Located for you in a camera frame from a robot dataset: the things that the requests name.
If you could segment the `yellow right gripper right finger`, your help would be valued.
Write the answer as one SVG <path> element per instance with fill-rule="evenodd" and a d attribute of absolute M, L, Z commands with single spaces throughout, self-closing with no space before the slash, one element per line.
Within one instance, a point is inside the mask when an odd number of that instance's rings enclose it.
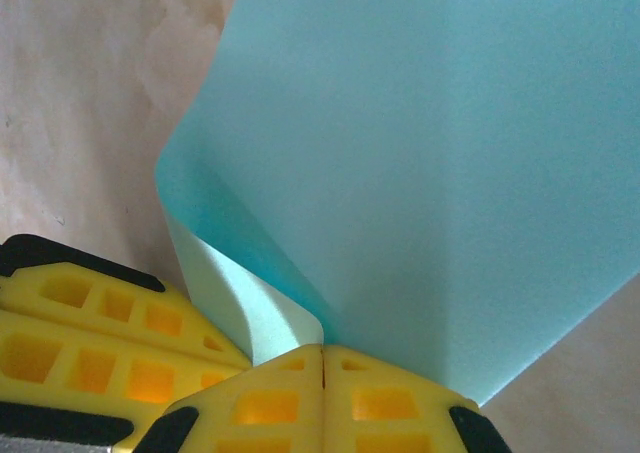
<path fill-rule="evenodd" d="M 478 404 L 434 381 L 341 346 L 324 357 L 326 452 L 509 452 Z"/>

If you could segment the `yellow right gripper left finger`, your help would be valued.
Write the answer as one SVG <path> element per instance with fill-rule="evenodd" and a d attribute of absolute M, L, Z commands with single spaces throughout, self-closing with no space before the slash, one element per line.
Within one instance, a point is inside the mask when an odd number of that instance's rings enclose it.
<path fill-rule="evenodd" d="M 136 452 L 320 452 L 323 348 L 306 345 L 172 405 Z"/>

